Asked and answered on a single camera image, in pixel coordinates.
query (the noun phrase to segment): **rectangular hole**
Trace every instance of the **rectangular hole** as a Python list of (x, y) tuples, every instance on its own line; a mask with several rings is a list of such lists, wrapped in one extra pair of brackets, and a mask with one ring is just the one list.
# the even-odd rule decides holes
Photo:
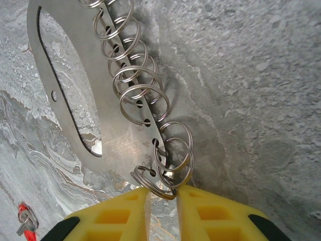
[(129, 209), (109, 209), (100, 213), (95, 223), (121, 224), (127, 223), (130, 215)]
[(132, 196), (130, 196), (130, 197), (127, 197), (126, 200), (130, 200), (130, 201), (132, 201), (132, 200), (137, 200), (138, 197), (139, 197), (139, 195), (136, 194), (136, 195), (132, 195)]
[(251, 241), (239, 227), (207, 228), (210, 241)]
[(198, 193), (195, 193), (195, 192), (190, 192), (189, 195), (191, 197), (203, 197), (202, 195), (198, 194)]
[(202, 205), (197, 207), (201, 220), (231, 220), (232, 215), (222, 206)]
[(119, 241), (120, 231), (89, 231), (84, 241)]

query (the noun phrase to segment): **silver ring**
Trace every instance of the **silver ring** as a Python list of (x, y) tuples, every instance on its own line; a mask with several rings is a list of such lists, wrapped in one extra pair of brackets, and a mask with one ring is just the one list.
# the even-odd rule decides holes
[(153, 170), (144, 167), (144, 166), (136, 166), (134, 169), (134, 172), (131, 172), (131, 176), (133, 179), (138, 182), (143, 187), (148, 188), (152, 193), (156, 194), (158, 197), (167, 199), (167, 200), (173, 200), (177, 196), (176, 189), (171, 189), (172, 194), (167, 194), (160, 188), (158, 188), (154, 183), (152, 183), (148, 178), (146, 178), (140, 171), (149, 171), (154, 172)]
[[(187, 145), (187, 153), (186, 153), (186, 156), (184, 158), (184, 160), (182, 161), (181, 164), (179, 164), (177, 167), (175, 168), (167, 168), (165, 167), (159, 160), (159, 155), (158, 155), (158, 151), (156, 149), (156, 142), (154, 142), (154, 145), (153, 145), (153, 155), (154, 155), (154, 159), (156, 160), (157, 162), (157, 165), (163, 170), (163, 171), (166, 171), (166, 172), (176, 172), (176, 171), (179, 171), (181, 170), (188, 162), (189, 162), (189, 159), (190, 159), (190, 156), (193, 154), (193, 136), (192, 136), (192, 133), (190, 131), (190, 129), (183, 123), (180, 123), (180, 122), (167, 122), (165, 123), (164, 125), (162, 125), (159, 129), (159, 132), (160, 134), (162, 134), (164, 132), (164, 130), (169, 127), (170, 125), (173, 125), (173, 124), (177, 124), (177, 125), (180, 125), (181, 127), (183, 127), (188, 135), (188, 139), (189, 139), (189, 144)], [(168, 140), (166, 140), (164, 142), (164, 145), (166, 145), (168, 142), (171, 142), (173, 140), (179, 140), (179, 141), (182, 141), (184, 142), (182, 139), (179, 139), (179, 138), (169, 138)]]
[[(183, 143), (186, 145), (186, 147), (188, 147), (187, 143), (186, 143), (185, 141), (183, 141), (182, 139), (172, 138), (172, 140), (174, 140), (174, 139), (180, 140), (181, 142), (183, 142)], [(188, 159), (188, 161), (185, 163), (185, 165), (186, 165), (188, 162), (190, 163), (190, 164), (189, 164), (188, 172), (187, 172), (185, 178), (184, 178), (179, 184), (171, 184), (168, 180), (166, 180), (166, 179), (163, 177), (163, 175), (162, 175), (162, 168), (160, 167), (160, 165), (158, 165), (158, 162), (157, 162), (156, 172), (157, 172), (157, 175), (158, 175), (160, 181), (162, 182), (162, 184), (164, 184), (164, 185), (165, 185), (166, 187), (168, 187), (168, 188), (178, 188), (178, 187), (180, 187), (180, 186), (185, 185), (185, 184), (189, 181), (189, 179), (190, 179), (190, 177), (191, 177), (191, 175), (192, 175), (193, 169), (194, 169), (194, 155), (193, 155), (193, 154), (191, 154), (190, 159)]]
[[(154, 59), (151, 58), (151, 60), (152, 60), (153, 65), (154, 65), (154, 70), (156, 69), (158, 71)], [(157, 76), (157, 73), (155, 73), (155, 72), (151, 71), (150, 69), (147, 69), (146, 67), (143, 67), (143, 66), (131, 65), (131, 66), (127, 66), (127, 67), (121, 68), (113, 78), (113, 82), (112, 82), (113, 90), (114, 90), (114, 93), (118, 96), (118, 98), (120, 98), (123, 95), (123, 93), (121, 92), (121, 89), (118, 89), (117, 87), (119, 87), (120, 83), (129, 82), (128, 79), (119, 79), (119, 77), (121, 76), (122, 73), (124, 73), (126, 71), (131, 71), (131, 70), (136, 70), (136, 71), (148, 73), (149, 75), (151, 75), (153, 77), (153, 79), (151, 80), (149, 85), (154, 85), (155, 81), (157, 81), (157, 83), (159, 85), (159, 89), (161, 91), (163, 90), (163, 83), (162, 83), (161, 79)], [(149, 89), (144, 89), (138, 95), (124, 97), (124, 102), (136, 105), (136, 103), (131, 101), (131, 100), (139, 99), (141, 97), (144, 97), (147, 93), (149, 93), (149, 91), (150, 91)], [(159, 100), (160, 97), (161, 97), (161, 94), (159, 94), (155, 99), (153, 99), (150, 102), (150, 104), (155, 104)]]
[(156, 88), (156, 87), (153, 86), (153, 85), (138, 84), (138, 85), (131, 86), (130, 88), (128, 88), (127, 90), (125, 90), (124, 93), (122, 94), (122, 96), (121, 96), (120, 99), (119, 99), (120, 111), (121, 111), (121, 113), (126, 117), (127, 120), (129, 120), (130, 122), (133, 122), (133, 123), (135, 123), (135, 124), (137, 124), (137, 125), (150, 125), (150, 122), (142, 122), (142, 121), (139, 121), (139, 120), (136, 120), (136, 119), (132, 118), (131, 116), (129, 116), (129, 115), (127, 114), (127, 112), (125, 111), (125, 109), (124, 109), (124, 107), (123, 107), (123, 100), (124, 100), (125, 96), (126, 96), (129, 92), (131, 92), (131, 91), (133, 91), (133, 90), (135, 90), (135, 89), (151, 89), (151, 90), (157, 92), (158, 94), (161, 94), (162, 97), (164, 98), (164, 100), (165, 100), (165, 102), (166, 102), (166, 104), (167, 104), (166, 110), (165, 110), (164, 114), (163, 114), (161, 117), (159, 117), (157, 120), (155, 120), (156, 122), (162, 121), (162, 120), (168, 115), (168, 113), (169, 113), (169, 111), (170, 111), (170, 105), (171, 105), (171, 104), (170, 104), (170, 100), (169, 100), (169, 98), (167, 97), (167, 95), (165, 95), (165, 93), (164, 93), (162, 90)]
[[(106, 46), (106, 41), (102, 41), (101, 43), (101, 51), (102, 51), (102, 54), (104, 55), (104, 57), (106, 59), (108, 59), (109, 61), (117, 61), (117, 60), (121, 60), (123, 58), (125, 58), (128, 54), (130, 54), (134, 48), (136, 47), (139, 39), (140, 39), (140, 36), (141, 36), (141, 26), (139, 24), (139, 22), (137, 21), (136, 18), (132, 17), (130, 20), (133, 20), (135, 23), (136, 23), (136, 26), (137, 26), (137, 31), (136, 31), (136, 35), (132, 41), (132, 44), (128, 47), (128, 49), (125, 50), (125, 52), (123, 52), (121, 55), (119, 56), (115, 56), (115, 57), (112, 57), (112, 56), (109, 56), (108, 54), (106, 54), (106, 51), (105, 51), (105, 46)], [(115, 24), (118, 24), (118, 23), (121, 23), (125, 21), (125, 17), (121, 17), (121, 18), (118, 18), (114, 21)]]
[[(145, 58), (145, 56), (144, 56), (144, 54), (142, 54), (142, 53), (140, 53), (140, 54), (134, 54), (134, 55), (132, 55), (132, 56), (130, 56), (130, 60), (134, 60), (134, 59), (137, 59), (137, 58), (140, 58), (140, 57), (144, 57)], [(148, 58), (151, 60), (151, 62), (152, 62), (152, 64), (153, 64), (153, 72), (155, 73), (155, 74), (157, 74), (158, 73), (158, 67), (157, 67), (157, 65), (156, 65), (156, 63), (155, 63), (155, 61), (154, 61), (154, 59), (149, 55), (148, 56)], [(155, 78), (153, 78), (151, 81), (150, 81), (150, 83), (149, 83), (149, 85), (155, 85), (155, 82), (156, 82), (156, 79)], [(120, 96), (122, 95), (122, 93), (123, 93), (123, 90), (121, 89), (121, 83), (120, 82), (117, 82), (117, 93), (119, 93), (119, 97), (118, 98), (120, 98)], [(143, 94), (144, 96), (147, 94), (147, 93), (149, 93), (149, 89), (145, 89), (145, 90), (143, 90), (143, 92), (141, 93), (141, 94)], [(159, 94), (155, 99), (153, 99), (152, 101), (151, 101), (151, 104), (154, 104), (154, 103), (156, 103), (159, 99), (161, 98), (161, 95)], [(127, 102), (126, 100), (129, 100), (129, 99), (131, 99), (131, 97), (126, 97), (125, 99), (124, 99), (124, 102)], [(131, 102), (131, 101), (128, 101), (127, 103), (131, 103), (131, 104), (134, 104), (134, 105), (136, 105), (136, 106), (142, 106), (141, 104), (137, 104), (137, 103), (133, 103), (133, 102)]]
[(106, 40), (110, 40), (114, 37), (116, 37), (129, 23), (133, 13), (134, 13), (134, 1), (130, 0), (130, 9), (129, 9), (129, 13), (127, 15), (127, 17), (125, 18), (125, 21), (112, 33), (108, 34), (108, 35), (100, 35), (97, 33), (97, 24), (98, 24), (98, 18), (100, 18), (100, 16), (102, 15), (102, 13), (104, 12), (103, 9), (100, 9), (100, 11), (98, 12), (98, 14), (95, 16), (94, 18), (94, 22), (93, 22), (93, 29), (94, 29), (94, 35), (97, 39), (99, 39), (100, 41), (106, 41)]
[(83, 3), (83, 1), (81, 1), (81, 0), (78, 0), (78, 2), (79, 2), (79, 4), (82, 6), (82, 7), (84, 7), (84, 8), (86, 8), (86, 9), (93, 9), (93, 8), (95, 8), (95, 7), (97, 7), (97, 6), (99, 6), (99, 5), (101, 5), (103, 2), (104, 2), (105, 0), (96, 0), (96, 1), (85, 1), (85, 2), (89, 2), (89, 3)]
[[(130, 43), (130, 42), (133, 42), (134, 41), (134, 38), (127, 38), (127, 39), (124, 39), (123, 40), (123, 43)], [(144, 59), (143, 59), (143, 61), (142, 61), (142, 66), (143, 67), (146, 67), (146, 64), (147, 64), (147, 62), (148, 62), (148, 58), (149, 58), (149, 54), (148, 54), (148, 49), (147, 49), (147, 47), (146, 47), (146, 44), (142, 41), (142, 40), (139, 40), (139, 43), (141, 43), (142, 44), (142, 46), (143, 46), (143, 48), (144, 48), (144, 53), (143, 54), (141, 54), (141, 56), (138, 56), (138, 57), (144, 57)], [(111, 57), (113, 54), (115, 53), (115, 49), (113, 49), (109, 54), (108, 54), (108, 56), (109, 57)], [(134, 59), (136, 59), (136, 58), (138, 58), (137, 57), (137, 54), (134, 54), (134, 55), (132, 55), (132, 56), (130, 56), (129, 58), (130, 58), (130, 60), (134, 60)], [(114, 76), (113, 76), (113, 74), (111, 73), (111, 63), (112, 63), (113, 61), (108, 61), (108, 64), (107, 64), (107, 71), (108, 71), (108, 74), (109, 74), (109, 76), (111, 77), (111, 78), (113, 78)], [(131, 77), (129, 77), (129, 78), (127, 78), (127, 79), (123, 79), (123, 80), (126, 80), (126, 81), (132, 81), (132, 80), (134, 80), (135, 78), (137, 78), (139, 75), (141, 74), (141, 71), (137, 71), (137, 72), (135, 72)]]

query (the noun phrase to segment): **marble surface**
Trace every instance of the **marble surface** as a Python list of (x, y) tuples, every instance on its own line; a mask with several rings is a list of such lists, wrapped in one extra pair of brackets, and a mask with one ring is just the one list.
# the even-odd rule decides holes
[[(123, 2), (115, 13), (126, 12)], [(320, 2), (135, 4), (173, 105), (167, 120), (194, 135), (191, 184), (262, 210), (293, 240), (319, 240)], [(34, 208), (42, 237), (70, 212), (134, 188), (113, 171), (91, 172), (70, 150), (29, 48), (27, 6), (2, 0), (0, 8), (1, 240), (24, 240), (19, 201)], [(77, 54), (50, 16), (41, 26), (68, 92), (84, 75)], [(69, 92), (69, 103), (84, 138), (99, 138), (86, 86), (76, 86), (86, 101)], [(179, 240), (175, 201), (153, 198), (150, 239)]]

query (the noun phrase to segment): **stainless steel plate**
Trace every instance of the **stainless steel plate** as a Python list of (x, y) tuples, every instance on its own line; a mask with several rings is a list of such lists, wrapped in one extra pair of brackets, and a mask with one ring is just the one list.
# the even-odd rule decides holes
[[(104, 21), (112, 27), (112, 30), (115, 30), (106, 6), (102, 4), (100, 7), (105, 9)], [(82, 61), (101, 125), (101, 157), (89, 152), (80, 138), (66, 97), (41, 40), (39, 31), (41, 8), (44, 8), (60, 24)], [(52, 110), (79, 160), (92, 171), (114, 170), (127, 181), (135, 183), (129, 173), (136, 165), (144, 163), (145, 166), (155, 169), (152, 159), (152, 139), (157, 138), (160, 141), (159, 147), (162, 149), (164, 149), (164, 143), (145, 99), (142, 100), (143, 108), (128, 106), (128, 104), (125, 108), (134, 118), (149, 119), (150, 127), (137, 126), (129, 122), (119, 110), (119, 99), (113, 92), (112, 79), (107, 74), (107, 60), (100, 51), (101, 42), (93, 35), (92, 20), (98, 10), (84, 9), (76, 0), (30, 0), (27, 14), (29, 41)], [(124, 51), (119, 38), (114, 38), (112, 41), (112, 44), (120, 46), (120, 51)], [(130, 65), (127, 58), (122, 59), (122, 62), (127, 66)], [(149, 173), (146, 175), (156, 181), (155, 177), (151, 177)]]

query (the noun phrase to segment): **yellow plastic piece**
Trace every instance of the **yellow plastic piece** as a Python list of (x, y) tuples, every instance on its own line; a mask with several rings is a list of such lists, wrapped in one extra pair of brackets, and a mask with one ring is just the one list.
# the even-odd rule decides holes
[(177, 210), (182, 241), (268, 241), (248, 218), (262, 212), (213, 193), (182, 186)]
[(148, 189), (137, 188), (74, 212), (80, 222), (64, 241), (147, 241), (150, 224)]

